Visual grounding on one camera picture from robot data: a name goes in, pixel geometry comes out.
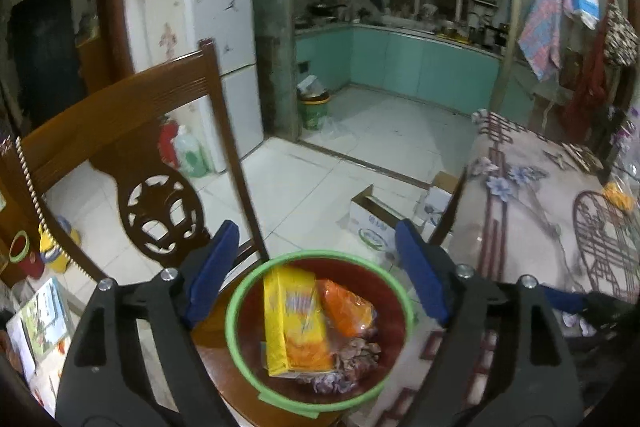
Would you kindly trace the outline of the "orange snack bag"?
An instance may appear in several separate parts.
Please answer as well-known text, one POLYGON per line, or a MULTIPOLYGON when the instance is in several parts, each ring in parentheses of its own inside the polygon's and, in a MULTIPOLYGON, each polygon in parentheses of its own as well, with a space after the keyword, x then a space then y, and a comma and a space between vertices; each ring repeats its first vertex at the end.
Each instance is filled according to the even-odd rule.
POLYGON ((368 301, 330 280, 318 280, 324 314, 334 329, 347 338, 369 337, 375 329, 375 307, 368 301))

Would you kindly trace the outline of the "yellow cracker box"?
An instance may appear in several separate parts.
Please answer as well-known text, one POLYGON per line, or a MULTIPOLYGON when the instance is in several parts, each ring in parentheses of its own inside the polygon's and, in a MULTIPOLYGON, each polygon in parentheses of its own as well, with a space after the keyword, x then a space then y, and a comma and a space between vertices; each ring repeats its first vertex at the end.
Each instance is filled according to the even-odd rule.
POLYGON ((266 367, 270 377, 332 371, 314 274, 277 265, 264 277, 266 367))

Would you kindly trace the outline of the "green trash bucket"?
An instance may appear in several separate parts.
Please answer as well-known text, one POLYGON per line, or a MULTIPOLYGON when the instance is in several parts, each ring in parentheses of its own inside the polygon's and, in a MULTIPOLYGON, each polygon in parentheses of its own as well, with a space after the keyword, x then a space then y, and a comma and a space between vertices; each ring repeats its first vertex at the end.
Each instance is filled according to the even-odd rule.
POLYGON ((315 96, 298 96, 298 113, 304 129, 318 131, 329 114, 329 101, 331 95, 328 91, 315 96))

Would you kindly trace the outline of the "teal kitchen cabinets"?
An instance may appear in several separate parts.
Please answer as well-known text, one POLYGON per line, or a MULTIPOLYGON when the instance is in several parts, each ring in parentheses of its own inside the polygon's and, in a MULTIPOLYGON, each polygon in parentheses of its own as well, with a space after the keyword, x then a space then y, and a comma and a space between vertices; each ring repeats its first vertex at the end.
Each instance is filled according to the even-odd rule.
POLYGON ((331 92, 349 84, 471 114, 489 106, 502 63, 472 46, 381 26, 335 24, 299 32, 296 64, 331 92))

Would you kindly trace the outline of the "wooden chair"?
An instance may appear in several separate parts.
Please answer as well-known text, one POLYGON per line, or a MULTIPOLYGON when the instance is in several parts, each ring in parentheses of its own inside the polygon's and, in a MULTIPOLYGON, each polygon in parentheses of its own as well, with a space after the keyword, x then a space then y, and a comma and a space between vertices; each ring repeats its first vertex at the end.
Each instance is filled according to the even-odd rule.
POLYGON ((179 317, 182 262, 214 236, 203 223, 188 181, 150 150, 134 159, 124 142, 178 106, 207 96, 221 128, 230 124, 213 41, 194 53, 152 67, 75 104, 17 143, 27 185, 40 194, 82 162, 115 147, 110 175, 126 219, 168 222, 175 200, 186 203, 185 225, 169 227, 163 271, 122 286, 41 213, 54 239, 92 277, 94 291, 65 360, 58 399, 48 413, 16 393, 32 426, 231 426, 234 417, 209 377, 179 317))

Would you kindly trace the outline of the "white cardboard box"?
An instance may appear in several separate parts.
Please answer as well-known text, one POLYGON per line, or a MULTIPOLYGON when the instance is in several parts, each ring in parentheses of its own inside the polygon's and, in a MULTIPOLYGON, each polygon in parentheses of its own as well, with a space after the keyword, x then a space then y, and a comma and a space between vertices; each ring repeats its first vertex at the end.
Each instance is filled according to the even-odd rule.
MULTIPOLYGON (((442 221, 458 182, 452 174, 437 173, 431 186, 411 207, 410 220, 424 239, 429 239, 442 221)), ((370 185, 350 201, 347 228, 370 251, 386 260, 396 261, 395 231, 398 223, 405 219, 402 213, 380 199, 370 185)))

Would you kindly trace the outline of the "clear bag of yellow chips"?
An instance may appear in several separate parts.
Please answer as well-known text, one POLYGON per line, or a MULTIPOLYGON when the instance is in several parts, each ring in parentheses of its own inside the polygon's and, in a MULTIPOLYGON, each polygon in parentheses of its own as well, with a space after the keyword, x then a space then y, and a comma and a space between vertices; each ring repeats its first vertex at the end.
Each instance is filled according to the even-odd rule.
POLYGON ((639 119, 627 118, 612 138, 605 198, 630 215, 639 207, 639 119))

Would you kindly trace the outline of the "red bin with green rim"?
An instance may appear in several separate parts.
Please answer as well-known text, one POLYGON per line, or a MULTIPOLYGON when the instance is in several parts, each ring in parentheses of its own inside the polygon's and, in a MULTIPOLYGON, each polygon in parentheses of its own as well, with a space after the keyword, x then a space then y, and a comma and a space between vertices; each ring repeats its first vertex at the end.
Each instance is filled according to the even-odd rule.
POLYGON ((299 251, 235 289, 226 339, 236 367, 275 407, 317 417, 376 398, 414 313, 382 268, 337 251, 299 251))

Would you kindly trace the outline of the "white refrigerator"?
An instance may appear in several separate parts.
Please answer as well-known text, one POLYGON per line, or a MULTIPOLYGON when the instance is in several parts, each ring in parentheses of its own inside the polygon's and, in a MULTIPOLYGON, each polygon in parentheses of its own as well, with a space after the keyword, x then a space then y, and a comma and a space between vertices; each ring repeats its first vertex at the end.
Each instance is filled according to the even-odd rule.
POLYGON ((264 139, 252 0, 127 0, 134 66, 146 69, 213 41, 236 150, 246 156, 264 139))

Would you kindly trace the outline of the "plaid hanging cloth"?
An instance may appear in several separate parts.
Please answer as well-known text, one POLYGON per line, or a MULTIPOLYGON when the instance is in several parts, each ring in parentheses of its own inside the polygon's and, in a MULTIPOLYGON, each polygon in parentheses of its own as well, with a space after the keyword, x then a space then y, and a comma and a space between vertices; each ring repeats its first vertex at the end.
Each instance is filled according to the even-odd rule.
POLYGON ((559 72, 562 0, 534 0, 518 46, 538 81, 559 72))

